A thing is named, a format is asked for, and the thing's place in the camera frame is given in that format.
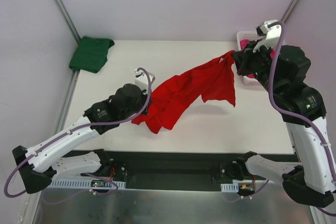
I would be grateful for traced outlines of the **red t shirt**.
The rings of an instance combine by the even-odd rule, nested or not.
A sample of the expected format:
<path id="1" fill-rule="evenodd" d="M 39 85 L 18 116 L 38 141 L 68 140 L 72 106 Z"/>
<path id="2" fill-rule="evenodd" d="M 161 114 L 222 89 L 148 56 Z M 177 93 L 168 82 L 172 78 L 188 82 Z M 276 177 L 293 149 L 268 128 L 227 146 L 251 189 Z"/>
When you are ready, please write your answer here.
<path id="1" fill-rule="evenodd" d="M 157 134 L 161 128 L 172 130 L 185 110 L 198 98 L 227 101 L 236 105 L 233 51 L 192 68 L 181 75 L 174 75 L 161 83 L 151 95 L 147 115 L 139 115 L 131 123 L 145 123 Z"/>

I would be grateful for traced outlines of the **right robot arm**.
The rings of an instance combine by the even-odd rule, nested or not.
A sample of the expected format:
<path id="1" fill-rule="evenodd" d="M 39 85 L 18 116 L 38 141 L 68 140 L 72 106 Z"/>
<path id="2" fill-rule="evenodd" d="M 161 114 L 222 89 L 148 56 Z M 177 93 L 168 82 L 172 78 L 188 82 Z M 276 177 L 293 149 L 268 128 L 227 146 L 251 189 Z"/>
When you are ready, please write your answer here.
<path id="1" fill-rule="evenodd" d="M 255 41 L 233 53 L 237 73 L 254 75 L 268 88 L 271 66 L 275 66 L 273 107 L 285 122 L 298 162 L 275 162 L 248 152 L 230 168 L 229 176 L 241 180 L 261 176 L 283 187 L 287 195 L 303 205 L 325 208 L 334 201 L 335 167 L 327 134 L 326 109 L 321 94 L 305 84 L 311 62 L 303 50 L 284 45 L 275 55 L 262 46 L 254 50 Z"/>

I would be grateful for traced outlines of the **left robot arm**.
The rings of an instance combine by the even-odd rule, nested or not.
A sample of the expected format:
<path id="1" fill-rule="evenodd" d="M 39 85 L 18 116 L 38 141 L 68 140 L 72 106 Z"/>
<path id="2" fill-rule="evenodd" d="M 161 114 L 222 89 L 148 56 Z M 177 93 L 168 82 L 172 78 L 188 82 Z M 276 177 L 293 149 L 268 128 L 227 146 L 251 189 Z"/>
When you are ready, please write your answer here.
<path id="1" fill-rule="evenodd" d="M 135 115 L 148 110 L 151 88 L 125 84 L 106 100 L 93 104 L 70 127 L 33 147 L 13 149 L 25 192 L 34 194 L 52 182 L 71 175 L 111 171 L 111 161 L 103 149 L 80 156 L 65 155 L 82 143 L 115 129 Z"/>

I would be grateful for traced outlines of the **pink t shirt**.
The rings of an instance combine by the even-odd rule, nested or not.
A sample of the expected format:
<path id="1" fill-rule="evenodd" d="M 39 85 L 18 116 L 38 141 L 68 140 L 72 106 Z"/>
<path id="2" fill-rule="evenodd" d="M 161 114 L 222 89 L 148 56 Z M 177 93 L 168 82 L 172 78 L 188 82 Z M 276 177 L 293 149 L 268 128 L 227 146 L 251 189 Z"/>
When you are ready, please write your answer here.
<path id="1" fill-rule="evenodd" d="M 245 49 L 245 47 L 247 46 L 247 44 L 248 44 L 249 42 L 250 42 L 249 39 L 243 39 L 243 40 L 241 40 L 241 41 L 239 42 L 239 44 L 240 44 L 240 49 L 241 49 L 241 50 Z M 274 55 L 275 55 L 275 50 L 272 49 L 271 54 L 270 54 L 271 59 L 274 58 Z M 249 75 L 247 76 L 247 78 L 254 79 L 254 76 L 253 76 L 252 74 L 249 74 Z"/>

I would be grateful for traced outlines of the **white plastic laundry basket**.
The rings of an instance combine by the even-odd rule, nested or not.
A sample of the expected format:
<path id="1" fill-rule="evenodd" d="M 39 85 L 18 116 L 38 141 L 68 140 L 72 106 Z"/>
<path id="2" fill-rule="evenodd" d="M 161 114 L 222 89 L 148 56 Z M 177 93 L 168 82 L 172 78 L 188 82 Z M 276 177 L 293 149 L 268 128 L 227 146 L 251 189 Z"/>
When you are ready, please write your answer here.
<path id="1" fill-rule="evenodd" d="M 242 76 L 244 85 L 268 84 L 269 72 L 275 55 L 275 47 L 261 46 L 255 50 L 262 40 L 255 31 L 239 31 L 237 33 L 238 51 L 235 52 L 237 74 Z"/>

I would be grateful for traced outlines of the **folded green t shirt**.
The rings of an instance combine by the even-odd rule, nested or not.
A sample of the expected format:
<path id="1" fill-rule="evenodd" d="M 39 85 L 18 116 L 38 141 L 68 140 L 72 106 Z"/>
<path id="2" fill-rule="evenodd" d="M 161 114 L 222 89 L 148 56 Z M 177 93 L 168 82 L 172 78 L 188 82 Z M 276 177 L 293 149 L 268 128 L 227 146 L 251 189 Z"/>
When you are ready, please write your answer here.
<path id="1" fill-rule="evenodd" d="M 83 36 L 73 53 L 69 68 L 98 73 L 108 61 L 108 51 L 114 45 L 112 39 Z"/>

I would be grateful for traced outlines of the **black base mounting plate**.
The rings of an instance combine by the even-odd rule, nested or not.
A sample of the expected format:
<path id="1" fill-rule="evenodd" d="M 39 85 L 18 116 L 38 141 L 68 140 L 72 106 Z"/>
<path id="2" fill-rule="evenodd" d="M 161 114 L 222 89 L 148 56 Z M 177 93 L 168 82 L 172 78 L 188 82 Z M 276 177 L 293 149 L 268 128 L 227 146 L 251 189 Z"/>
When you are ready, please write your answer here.
<path id="1" fill-rule="evenodd" d="M 231 182 L 224 172 L 239 153 L 172 153 L 108 151 L 111 164 L 99 177 L 112 176 L 127 189 L 220 191 Z"/>

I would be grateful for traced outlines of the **aluminium frame rail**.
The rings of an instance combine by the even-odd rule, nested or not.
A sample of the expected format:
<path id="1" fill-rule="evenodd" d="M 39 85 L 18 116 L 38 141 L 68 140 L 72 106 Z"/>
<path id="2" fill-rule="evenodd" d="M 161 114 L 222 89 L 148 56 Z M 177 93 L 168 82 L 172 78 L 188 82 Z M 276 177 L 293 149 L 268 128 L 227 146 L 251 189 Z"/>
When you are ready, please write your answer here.
<path id="1" fill-rule="evenodd" d="M 44 173 L 51 171 L 51 179 L 58 180 L 71 175 L 80 173 L 98 172 L 110 166 L 110 161 L 104 161 L 97 154 L 89 154 L 60 158 L 54 162 L 37 162 L 34 164 L 33 171 Z M 275 183 L 281 184 L 283 175 L 289 174 L 298 168 L 302 168 L 301 163 L 275 162 L 260 155 L 252 155 L 249 158 L 240 157 L 225 169 L 226 172 L 232 170 L 232 176 L 240 180 L 240 176 L 247 174 L 261 176 Z"/>

